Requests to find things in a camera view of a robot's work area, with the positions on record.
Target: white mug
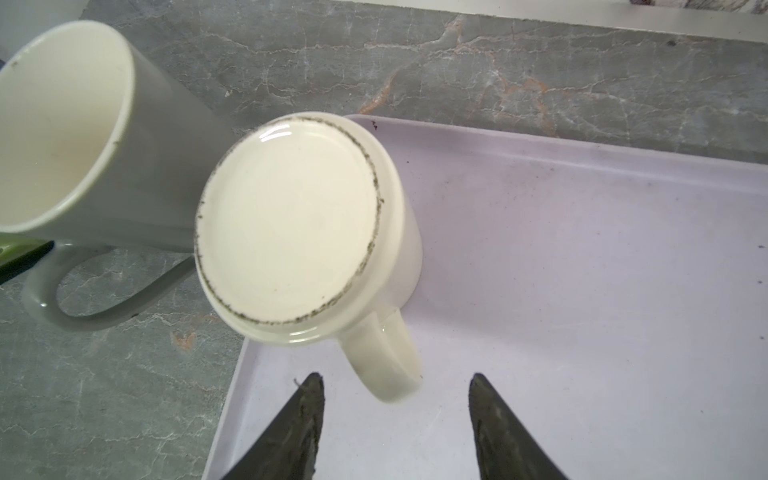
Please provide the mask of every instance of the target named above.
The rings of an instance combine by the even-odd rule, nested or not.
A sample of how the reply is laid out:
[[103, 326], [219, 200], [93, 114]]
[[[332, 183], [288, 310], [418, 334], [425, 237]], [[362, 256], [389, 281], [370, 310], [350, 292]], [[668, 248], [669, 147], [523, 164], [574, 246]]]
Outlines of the white mug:
[[192, 273], [194, 260], [183, 260], [88, 316], [69, 316], [56, 300], [71, 268], [112, 247], [192, 252], [200, 193], [235, 140], [111, 27], [67, 23], [26, 45], [0, 71], [0, 231], [55, 240], [25, 282], [29, 313], [102, 329]]
[[385, 402], [422, 382], [400, 315], [422, 242], [392, 159], [346, 118], [278, 118], [235, 144], [211, 174], [195, 227], [197, 272], [221, 318], [248, 338], [334, 337]]

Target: plastic tray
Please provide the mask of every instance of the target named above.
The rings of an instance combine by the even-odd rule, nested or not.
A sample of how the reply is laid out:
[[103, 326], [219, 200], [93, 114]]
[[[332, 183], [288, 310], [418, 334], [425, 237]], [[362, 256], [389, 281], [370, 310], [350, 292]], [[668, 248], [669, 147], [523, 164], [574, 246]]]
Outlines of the plastic tray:
[[204, 478], [312, 371], [318, 480], [478, 478], [474, 372], [571, 480], [765, 478], [768, 167], [351, 118], [391, 154], [422, 232], [402, 314], [424, 386], [386, 405], [333, 341], [246, 341]]

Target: marble countertop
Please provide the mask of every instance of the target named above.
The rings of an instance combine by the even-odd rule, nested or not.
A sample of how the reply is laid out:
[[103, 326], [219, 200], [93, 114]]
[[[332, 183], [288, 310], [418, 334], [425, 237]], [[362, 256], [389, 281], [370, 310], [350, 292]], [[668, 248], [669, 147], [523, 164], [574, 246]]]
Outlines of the marble countertop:
[[[356, 112], [768, 164], [768, 45], [300, 0], [91, 0], [238, 133]], [[108, 306], [182, 256], [118, 250], [61, 285]], [[8, 478], [197, 478], [242, 337], [190, 278], [120, 326], [66, 333], [0, 286]], [[105, 292], [117, 291], [115, 295]]]

